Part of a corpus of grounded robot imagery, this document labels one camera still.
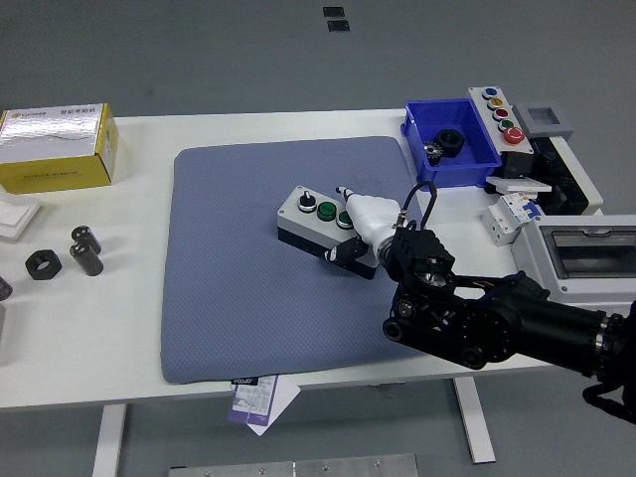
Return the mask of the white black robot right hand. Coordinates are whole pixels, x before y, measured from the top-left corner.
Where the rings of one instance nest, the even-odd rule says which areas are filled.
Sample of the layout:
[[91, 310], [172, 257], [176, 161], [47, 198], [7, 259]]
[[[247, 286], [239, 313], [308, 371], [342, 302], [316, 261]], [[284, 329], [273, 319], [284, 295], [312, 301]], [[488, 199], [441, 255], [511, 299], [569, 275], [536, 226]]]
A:
[[325, 259], [344, 265], [371, 250], [378, 263], [385, 265], [396, 232], [400, 205], [393, 199], [360, 195], [345, 187], [337, 187], [336, 191], [345, 199], [346, 212], [357, 236], [327, 250]]

